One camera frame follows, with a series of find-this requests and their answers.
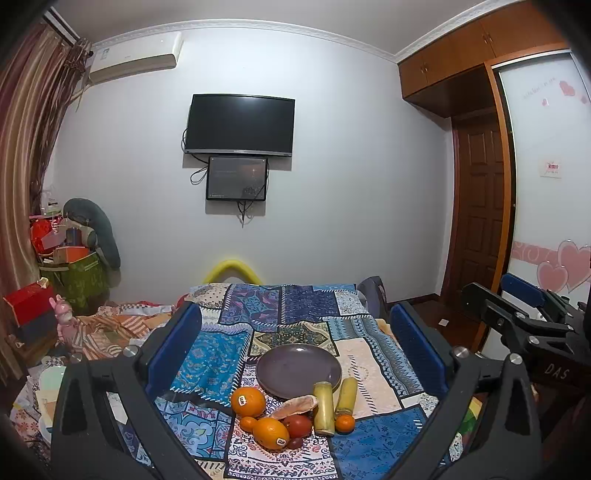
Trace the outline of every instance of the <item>television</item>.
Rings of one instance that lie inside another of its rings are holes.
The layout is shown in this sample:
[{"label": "television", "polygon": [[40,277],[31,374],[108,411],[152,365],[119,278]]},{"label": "television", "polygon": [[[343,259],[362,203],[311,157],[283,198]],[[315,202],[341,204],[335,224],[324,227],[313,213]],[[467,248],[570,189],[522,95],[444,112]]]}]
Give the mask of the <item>television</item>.
[{"label": "television", "polygon": [[185,152],[291,157],[295,102],[252,95],[193,95]]},{"label": "television", "polygon": [[266,158],[211,157],[206,199],[264,202],[268,172]]}]

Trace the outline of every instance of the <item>door frame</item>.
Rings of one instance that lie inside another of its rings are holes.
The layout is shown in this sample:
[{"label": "door frame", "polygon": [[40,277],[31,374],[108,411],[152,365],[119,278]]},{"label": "door frame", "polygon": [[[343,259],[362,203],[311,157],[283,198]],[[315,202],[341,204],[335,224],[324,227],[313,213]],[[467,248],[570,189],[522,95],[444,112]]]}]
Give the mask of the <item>door frame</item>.
[{"label": "door frame", "polygon": [[[493,66],[499,63],[505,63],[507,61],[520,59],[522,57],[528,57],[530,55],[536,55],[538,53],[545,53],[554,50],[564,50],[569,48],[565,42],[552,43],[540,47],[528,48],[526,50],[516,51],[490,59],[484,62],[486,73],[488,75],[489,82],[493,97],[495,99],[495,107],[492,109],[485,109],[481,111],[467,113],[466,115],[455,117],[455,120],[462,120],[473,116],[485,115],[496,112],[499,120],[499,130],[501,134],[501,145],[503,155],[503,220],[501,226],[501,241],[499,243],[499,253],[496,259],[495,274],[493,276],[491,291],[499,293],[501,286],[501,277],[503,273],[507,271],[509,264],[509,258],[511,256],[511,244],[513,239],[513,225],[515,221],[515,202],[514,202],[514,190],[515,190],[515,161],[514,161],[514,148],[512,138],[508,129],[508,118],[505,112],[505,104],[501,92],[496,81],[495,71]],[[449,242],[449,251],[447,254],[446,271],[443,278],[443,287],[441,289],[441,296],[444,301],[447,299],[449,294],[450,286],[450,273],[453,256],[456,249],[457,241],[457,222],[460,209],[460,172],[459,172],[459,143],[457,138],[457,129],[453,125],[452,119],[452,133],[453,133],[453,163],[454,163],[454,192],[453,192],[453,216],[452,216],[452,232]],[[488,337],[490,328],[487,327],[483,322],[478,327],[478,332],[470,350],[476,352],[482,349],[486,338]]]}]

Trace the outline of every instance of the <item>metal screw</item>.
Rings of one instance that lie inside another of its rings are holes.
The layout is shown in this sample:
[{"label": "metal screw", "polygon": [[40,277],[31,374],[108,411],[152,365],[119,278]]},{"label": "metal screw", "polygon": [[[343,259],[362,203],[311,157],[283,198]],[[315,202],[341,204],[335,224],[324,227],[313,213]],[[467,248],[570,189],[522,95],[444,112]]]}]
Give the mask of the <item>metal screw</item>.
[{"label": "metal screw", "polygon": [[523,363],[523,359],[521,358],[521,355],[518,354],[518,353],[512,353],[512,354],[510,354],[509,355],[509,360],[514,365],[521,365]]},{"label": "metal screw", "polygon": [[70,357],[70,363],[71,364],[79,364],[80,362],[82,362],[82,354],[81,353],[73,353],[72,356]]},{"label": "metal screw", "polygon": [[128,345],[123,349],[124,356],[135,356],[139,352],[139,348],[136,345]]},{"label": "metal screw", "polygon": [[470,350],[465,346],[455,346],[452,348],[452,353],[458,358],[467,358],[470,355]]}]

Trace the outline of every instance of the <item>air conditioner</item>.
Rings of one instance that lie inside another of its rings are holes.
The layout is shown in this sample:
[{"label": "air conditioner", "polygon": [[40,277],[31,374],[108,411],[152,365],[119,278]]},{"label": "air conditioner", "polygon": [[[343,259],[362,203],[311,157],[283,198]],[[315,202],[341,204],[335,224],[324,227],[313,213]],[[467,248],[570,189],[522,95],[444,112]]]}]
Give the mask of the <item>air conditioner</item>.
[{"label": "air conditioner", "polygon": [[136,73],[173,69],[182,43],[181,32],[166,32],[101,48],[95,53],[90,81],[101,83]]}]

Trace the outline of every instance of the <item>curtain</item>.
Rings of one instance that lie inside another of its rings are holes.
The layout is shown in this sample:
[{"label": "curtain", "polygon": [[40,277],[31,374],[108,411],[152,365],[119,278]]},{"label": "curtain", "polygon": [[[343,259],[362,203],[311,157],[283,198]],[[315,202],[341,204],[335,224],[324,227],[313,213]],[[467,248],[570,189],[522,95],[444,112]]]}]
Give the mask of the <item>curtain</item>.
[{"label": "curtain", "polygon": [[[28,217],[40,213],[45,170],[89,49],[86,40],[65,46],[51,27],[38,24],[0,73],[0,296],[39,278]],[[0,302],[0,377],[3,371],[20,376],[4,348],[11,315]]]}]

